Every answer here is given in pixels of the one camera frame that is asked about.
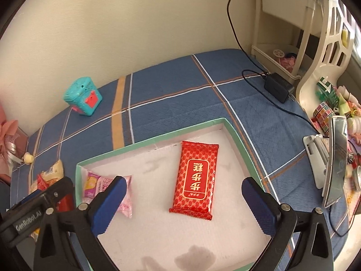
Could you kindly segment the red gold patterned snack pack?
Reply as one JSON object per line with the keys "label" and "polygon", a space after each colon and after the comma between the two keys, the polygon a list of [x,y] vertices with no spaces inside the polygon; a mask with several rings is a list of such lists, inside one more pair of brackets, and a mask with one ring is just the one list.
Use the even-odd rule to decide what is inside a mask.
{"label": "red gold patterned snack pack", "polygon": [[171,213],[212,219],[218,144],[181,142],[181,158]]}

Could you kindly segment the red flower snack packet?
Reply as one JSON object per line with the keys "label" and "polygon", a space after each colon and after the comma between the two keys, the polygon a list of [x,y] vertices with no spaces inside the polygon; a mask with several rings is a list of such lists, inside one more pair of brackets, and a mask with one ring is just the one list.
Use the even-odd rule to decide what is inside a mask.
{"label": "red flower snack packet", "polygon": [[49,187],[49,184],[44,180],[41,174],[37,176],[37,189],[38,190],[46,190]]}

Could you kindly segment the dark red snack packet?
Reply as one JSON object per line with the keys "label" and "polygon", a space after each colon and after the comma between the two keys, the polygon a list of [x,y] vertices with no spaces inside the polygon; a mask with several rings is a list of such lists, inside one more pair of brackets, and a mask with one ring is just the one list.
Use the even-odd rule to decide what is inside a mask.
{"label": "dark red snack packet", "polygon": [[59,199],[56,204],[58,212],[72,211],[74,206],[73,194],[67,194],[63,198]]}

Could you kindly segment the beige biscuit packet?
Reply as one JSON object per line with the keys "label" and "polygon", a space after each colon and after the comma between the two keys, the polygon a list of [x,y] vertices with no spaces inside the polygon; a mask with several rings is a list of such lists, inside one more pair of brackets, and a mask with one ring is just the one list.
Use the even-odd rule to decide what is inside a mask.
{"label": "beige biscuit packet", "polygon": [[[40,173],[44,180],[52,186],[52,184],[56,183],[58,180],[64,177],[64,168],[61,160],[56,161],[54,165],[52,165],[47,171],[42,171]],[[37,190],[37,178],[31,184],[29,192],[32,193]]]}

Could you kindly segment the small cream toy figure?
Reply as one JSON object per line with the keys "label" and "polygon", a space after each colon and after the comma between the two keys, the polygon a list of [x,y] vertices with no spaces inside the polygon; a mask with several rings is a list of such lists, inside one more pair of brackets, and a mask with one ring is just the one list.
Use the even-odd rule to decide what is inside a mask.
{"label": "small cream toy figure", "polygon": [[34,163],[34,156],[28,152],[26,152],[24,155],[23,155],[23,161],[26,165],[31,165]]}

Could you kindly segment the pink flower bouquet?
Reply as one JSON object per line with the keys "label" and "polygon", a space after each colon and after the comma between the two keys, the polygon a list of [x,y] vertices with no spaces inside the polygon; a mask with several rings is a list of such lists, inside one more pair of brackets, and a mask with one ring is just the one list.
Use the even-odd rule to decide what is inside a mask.
{"label": "pink flower bouquet", "polygon": [[24,163],[28,147],[28,136],[18,126],[17,120],[7,120],[1,110],[1,183],[10,185],[12,171]]}

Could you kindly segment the white tray with green rim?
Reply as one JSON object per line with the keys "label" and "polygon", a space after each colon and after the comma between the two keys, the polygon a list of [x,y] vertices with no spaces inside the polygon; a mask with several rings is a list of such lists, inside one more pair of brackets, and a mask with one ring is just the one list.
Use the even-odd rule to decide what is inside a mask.
{"label": "white tray with green rim", "polygon": [[77,203],[90,174],[130,179],[131,216],[117,212],[98,236],[119,270],[248,270],[270,242],[242,195],[258,173],[227,119],[81,161]]}

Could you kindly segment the smartphone on stand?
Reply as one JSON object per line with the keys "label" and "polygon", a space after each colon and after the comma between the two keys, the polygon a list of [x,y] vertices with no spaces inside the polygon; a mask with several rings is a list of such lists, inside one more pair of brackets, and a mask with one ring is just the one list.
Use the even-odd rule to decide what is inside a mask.
{"label": "smartphone on stand", "polygon": [[332,116],[329,120],[329,160],[322,190],[323,206],[328,208],[343,196],[347,166],[347,119]]}

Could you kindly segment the white phone stand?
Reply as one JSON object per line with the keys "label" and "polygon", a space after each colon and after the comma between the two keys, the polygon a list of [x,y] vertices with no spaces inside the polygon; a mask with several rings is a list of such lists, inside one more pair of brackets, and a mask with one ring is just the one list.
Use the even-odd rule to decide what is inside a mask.
{"label": "white phone stand", "polygon": [[315,186],[317,189],[322,189],[326,180],[329,150],[323,141],[322,135],[304,136],[303,145],[310,161]]}

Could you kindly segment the teal toy house box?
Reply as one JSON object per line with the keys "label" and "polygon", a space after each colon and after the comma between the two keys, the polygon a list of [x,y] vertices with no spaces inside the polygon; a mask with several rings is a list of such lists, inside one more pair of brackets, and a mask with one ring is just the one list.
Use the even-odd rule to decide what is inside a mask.
{"label": "teal toy house box", "polygon": [[64,92],[63,100],[78,114],[91,116],[103,97],[90,77],[81,77]]}

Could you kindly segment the colourful cube toy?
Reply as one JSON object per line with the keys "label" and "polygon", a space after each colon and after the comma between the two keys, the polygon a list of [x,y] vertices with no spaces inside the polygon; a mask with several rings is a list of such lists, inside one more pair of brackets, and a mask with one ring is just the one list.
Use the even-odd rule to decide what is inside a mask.
{"label": "colourful cube toy", "polygon": [[334,115],[333,109],[327,102],[321,102],[313,112],[313,118],[326,136],[329,136],[329,121]]}

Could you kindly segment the black power adapter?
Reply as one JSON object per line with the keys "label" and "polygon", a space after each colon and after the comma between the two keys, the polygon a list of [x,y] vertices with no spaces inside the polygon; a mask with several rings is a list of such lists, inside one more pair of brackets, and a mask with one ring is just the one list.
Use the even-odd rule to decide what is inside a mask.
{"label": "black power adapter", "polygon": [[270,73],[266,76],[264,88],[280,103],[285,103],[288,97],[294,94],[294,86],[278,73]]}

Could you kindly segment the blue plaid tablecloth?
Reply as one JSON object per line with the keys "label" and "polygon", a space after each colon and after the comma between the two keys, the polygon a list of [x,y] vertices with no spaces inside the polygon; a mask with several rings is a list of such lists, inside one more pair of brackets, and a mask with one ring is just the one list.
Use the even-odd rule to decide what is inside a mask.
{"label": "blue plaid tablecloth", "polygon": [[256,182],[295,211],[322,207],[303,137],[314,133],[294,100],[277,102],[239,50],[193,54],[132,73],[99,89],[103,100],[91,116],[71,108],[38,129],[28,149],[33,165],[12,173],[10,203],[29,194],[42,171],[61,160],[75,187],[81,161],[181,128],[224,118],[255,165]]}

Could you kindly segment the cream plastic shelf rack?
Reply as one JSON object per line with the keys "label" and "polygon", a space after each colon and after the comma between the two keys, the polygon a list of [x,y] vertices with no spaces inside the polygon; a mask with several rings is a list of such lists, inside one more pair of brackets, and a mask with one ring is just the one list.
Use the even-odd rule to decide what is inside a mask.
{"label": "cream plastic shelf rack", "polygon": [[312,116],[316,84],[333,85],[349,65],[357,23],[341,0],[256,0],[252,55],[296,88]]}

